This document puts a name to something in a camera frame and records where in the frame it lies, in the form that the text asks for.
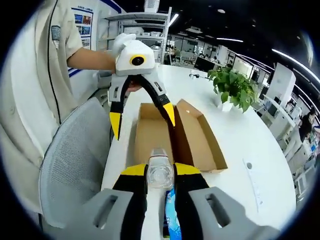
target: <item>white pot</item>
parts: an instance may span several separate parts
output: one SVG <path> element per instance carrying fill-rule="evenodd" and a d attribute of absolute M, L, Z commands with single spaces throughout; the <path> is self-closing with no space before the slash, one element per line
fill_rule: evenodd
<path fill-rule="evenodd" d="M 222 93 L 219 92 L 215 95 L 214 98 L 214 104 L 218 109 L 220 109 L 223 112 L 230 112 L 231 108 L 233 107 L 233 104 L 230 102 L 230 96 L 228 97 L 228 101 L 222 103 L 221 101 L 221 95 Z"/>

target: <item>gray gripper handle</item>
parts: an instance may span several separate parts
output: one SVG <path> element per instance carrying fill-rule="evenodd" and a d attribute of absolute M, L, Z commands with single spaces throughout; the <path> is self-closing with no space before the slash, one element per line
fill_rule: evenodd
<path fill-rule="evenodd" d="M 104 189 L 68 221 L 58 240 L 120 240 L 132 192 Z"/>
<path fill-rule="evenodd" d="M 270 240 L 279 234 L 275 228 L 248 219 L 245 208 L 217 187 L 193 190 L 189 195 L 199 216 L 203 240 Z"/>

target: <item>green leaves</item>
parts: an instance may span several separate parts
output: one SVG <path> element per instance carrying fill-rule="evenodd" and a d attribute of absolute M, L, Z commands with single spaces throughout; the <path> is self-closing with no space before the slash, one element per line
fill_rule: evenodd
<path fill-rule="evenodd" d="M 239 105 L 239 100 L 238 100 L 238 98 L 237 97 L 235 97 L 235 96 L 232 96 L 231 98 L 230 98 L 230 103 L 232 103 L 233 104 L 233 106 L 238 106 Z"/>
<path fill-rule="evenodd" d="M 237 74 L 231 71 L 229 74 L 230 84 L 233 84 L 237 80 L 237 78 Z"/>
<path fill-rule="evenodd" d="M 228 91 L 225 91 L 224 93 L 222 93 L 221 102 L 225 103 L 226 101 L 228 101 L 228 97 L 229 97 L 229 92 Z"/>
<path fill-rule="evenodd" d="M 213 91 L 216 94 L 222 93 L 222 103 L 228 101 L 230 96 L 230 102 L 245 112 L 257 99 L 258 86 L 229 67 L 209 70 L 207 76 L 213 81 Z"/>

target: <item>camera lens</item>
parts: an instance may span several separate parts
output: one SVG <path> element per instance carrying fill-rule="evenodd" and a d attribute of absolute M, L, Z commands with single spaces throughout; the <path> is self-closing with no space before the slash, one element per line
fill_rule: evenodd
<path fill-rule="evenodd" d="M 145 61 L 145 60 L 144 60 L 143 57 L 141 57 L 141 56 L 136 56 L 134 59 L 132 59 L 131 63 L 132 63 L 133 65 L 135 65 L 135 66 L 139 66 L 139 65 L 143 64 L 144 61 Z"/>

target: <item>gray mesh chair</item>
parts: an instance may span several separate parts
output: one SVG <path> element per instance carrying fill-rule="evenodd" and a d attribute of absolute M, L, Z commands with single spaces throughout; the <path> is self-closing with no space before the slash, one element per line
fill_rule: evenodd
<path fill-rule="evenodd" d="M 60 125 L 39 176 L 42 214 L 51 226 L 64 228 L 77 208 L 100 192 L 109 133 L 109 117 L 95 97 Z"/>

